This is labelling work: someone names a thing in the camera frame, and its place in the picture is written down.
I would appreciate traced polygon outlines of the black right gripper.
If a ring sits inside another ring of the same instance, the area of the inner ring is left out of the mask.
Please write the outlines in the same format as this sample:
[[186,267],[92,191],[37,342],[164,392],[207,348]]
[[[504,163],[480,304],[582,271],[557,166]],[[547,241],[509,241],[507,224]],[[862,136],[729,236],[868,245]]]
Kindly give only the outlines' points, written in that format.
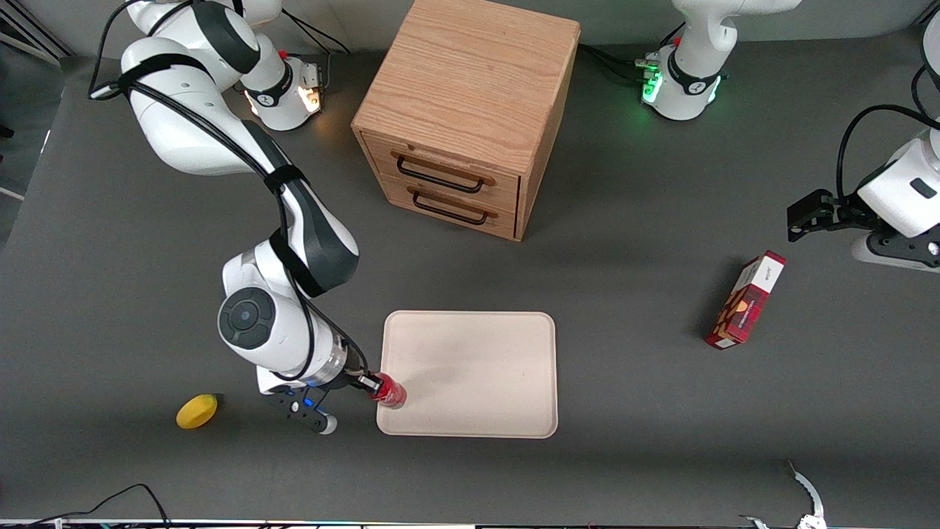
[[385,375],[367,372],[369,372],[369,364],[358,346],[335,346],[330,358],[318,369],[317,388],[322,391],[333,391],[333,389],[350,386],[360,389],[368,396],[377,396],[380,386],[386,382]]

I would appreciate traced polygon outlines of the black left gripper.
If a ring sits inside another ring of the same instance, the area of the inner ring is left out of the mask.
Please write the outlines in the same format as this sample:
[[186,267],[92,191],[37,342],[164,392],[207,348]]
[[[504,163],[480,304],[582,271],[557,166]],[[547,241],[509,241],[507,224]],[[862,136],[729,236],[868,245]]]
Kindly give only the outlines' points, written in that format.
[[873,231],[881,219],[857,193],[833,195],[814,190],[787,208],[788,242],[818,231]]

